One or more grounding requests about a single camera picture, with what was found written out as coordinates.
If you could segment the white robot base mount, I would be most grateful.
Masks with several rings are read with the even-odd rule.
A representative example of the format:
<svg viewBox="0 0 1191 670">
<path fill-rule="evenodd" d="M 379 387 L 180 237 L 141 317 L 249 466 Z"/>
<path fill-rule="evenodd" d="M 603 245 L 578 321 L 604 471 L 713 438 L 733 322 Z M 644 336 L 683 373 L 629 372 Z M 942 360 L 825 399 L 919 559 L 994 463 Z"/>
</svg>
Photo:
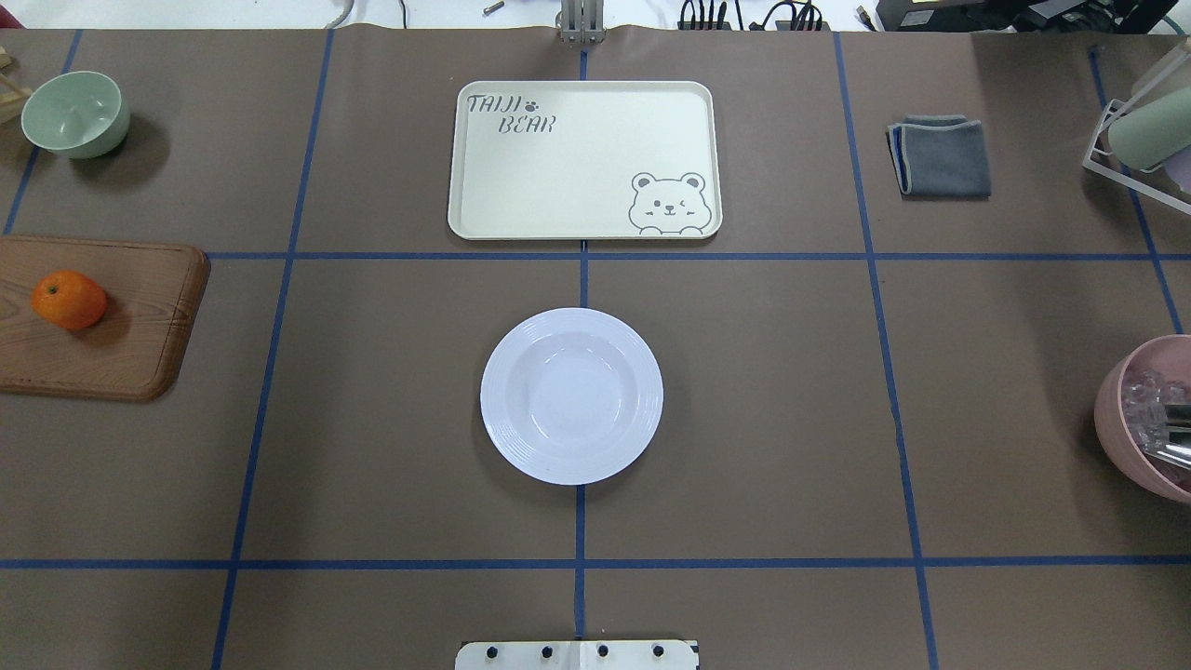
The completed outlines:
<svg viewBox="0 0 1191 670">
<path fill-rule="evenodd" d="M 475 641 L 455 669 L 699 669 L 696 641 L 681 639 Z"/>
</svg>

